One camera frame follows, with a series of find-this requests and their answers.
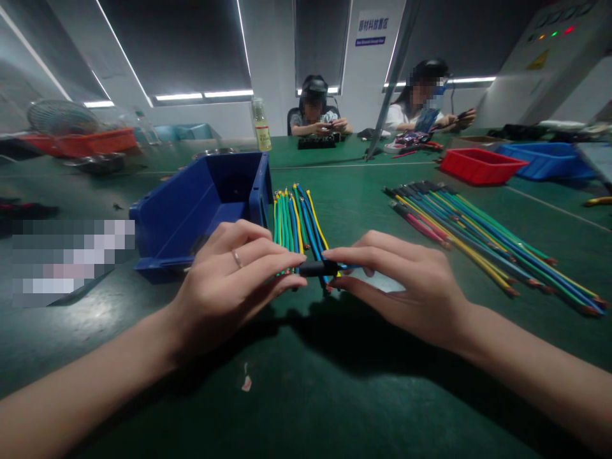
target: hand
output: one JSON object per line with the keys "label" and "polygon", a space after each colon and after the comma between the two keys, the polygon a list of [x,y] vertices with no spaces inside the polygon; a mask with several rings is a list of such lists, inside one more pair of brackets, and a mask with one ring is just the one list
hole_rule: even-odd
{"label": "hand", "polygon": [[312,125],[312,134],[324,137],[330,134],[332,125],[329,123],[318,122]]}
{"label": "hand", "polygon": [[448,128],[449,126],[454,124],[456,121],[457,121],[457,117],[449,113],[445,117],[440,118],[433,125],[440,126],[440,128],[444,129],[444,128]]}
{"label": "hand", "polygon": [[349,124],[346,118],[339,118],[330,123],[331,128],[334,131],[343,133],[346,130],[346,126]]}
{"label": "hand", "polygon": [[471,125],[473,125],[474,120],[476,120],[476,109],[471,108],[465,113],[465,116],[457,121],[457,128],[459,130],[467,129]]}
{"label": "hand", "polygon": [[167,306],[180,357],[188,359],[215,348],[271,300],[305,286],[303,277],[275,276],[305,260],[305,255],[273,243],[270,232],[261,226],[245,220],[221,223],[197,253],[176,298]]}
{"label": "hand", "polygon": [[390,323],[435,346],[453,350],[465,335],[467,317],[476,308],[465,299],[446,256],[378,231],[369,231],[352,247],[323,252],[338,263],[367,266],[405,288],[385,293],[350,276],[334,278],[333,286],[368,303]]}

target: bundle of wires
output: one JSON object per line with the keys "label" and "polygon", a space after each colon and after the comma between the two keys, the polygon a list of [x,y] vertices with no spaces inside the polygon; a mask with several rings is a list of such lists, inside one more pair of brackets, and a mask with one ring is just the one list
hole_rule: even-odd
{"label": "bundle of wires", "polygon": [[[329,249],[317,219],[310,190],[304,191],[300,184],[293,184],[292,191],[285,188],[284,191],[274,194],[274,242],[301,254],[312,249],[312,255],[318,261],[324,260],[322,253]],[[329,276],[319,277],[324,295],[332,291],[328,285],[330,280]]]}
{"label": "bundle of wires", "polygon": [[390,206],[421,234],[446,249],[455,245],[509,296],[517,280],[555,293],[591,316],[603,316],[608,304],[555,269],[557,261],[524,242],[490,215],[444,184],[413,182],[382,190]]}

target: bowl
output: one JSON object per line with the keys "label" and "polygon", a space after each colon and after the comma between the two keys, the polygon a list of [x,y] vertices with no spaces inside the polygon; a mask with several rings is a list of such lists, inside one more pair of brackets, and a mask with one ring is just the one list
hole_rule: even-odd
{"label": "bowl", "polygon": [[232,154],[232,153],[240,153],[237,149],[233,149],[231,147],[221,147],[213,150],[204,150],[202,153],[195,153],[194,156],[191,157],[194,161],[203,156],[213,156],[218,154]]}

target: plastic bottle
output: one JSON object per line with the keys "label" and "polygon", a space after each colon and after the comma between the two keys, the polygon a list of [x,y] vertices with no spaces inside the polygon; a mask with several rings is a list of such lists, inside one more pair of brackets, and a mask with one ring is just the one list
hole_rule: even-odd
{"label": "plastic bottle", "polygon": [[145,139],[147,140],[147,143],[149,145],[161,145],[161,140],[159,139],[153,124],[151,124],[151,122],[145,118],[143,111],[138,107],[135,107],[134,113],[136,115],[136,127],[140,128],[145,136]]}
{"label": "plastic bottle", "polygon": [[433,96],[427,102],[425,102],[425,105],[421,110],[421,115],[416,122],[416,127],[414,129],[415,131],[428,133],[432,130],[438,114],[442,111],[445,90],[446,86],[444,86],[444,82],[440,81],[435,87]]}
{"label": "plastic bottle", "polygon": [[255,135],[257,136],[257,144],[259,151],[272,150],[272,141],[270,140],[270,128],[268,119],[263,108],[263,99],[253,98],[253,124],[255,125]]}

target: woman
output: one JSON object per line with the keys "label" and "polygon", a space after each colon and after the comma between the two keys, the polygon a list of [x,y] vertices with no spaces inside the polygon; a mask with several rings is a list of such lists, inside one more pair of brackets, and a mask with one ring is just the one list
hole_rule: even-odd
{"label": "woman", "polygon": [[[412,69],[410,84],[406,85],[397,100],[391,104],[384,122],[384,129],[394,131],[414,131],[421,109],[429,100],[439,80],[448,74],[448,65],[442,59],[422,61]],[[476,110],[470,109],[461,119],[455,115],[439,113],[434,126],[459,132],[469,128],[476,119]]]}
{"label": "woman", "polygon": [[338,115],[327,110],[328,85],[321,75],[309,75],[302,85],[300,96],[300,113],[291,117],[291,135],[327,136],[330,131],[350,134],[353,127],[346,118],[338,118]]}

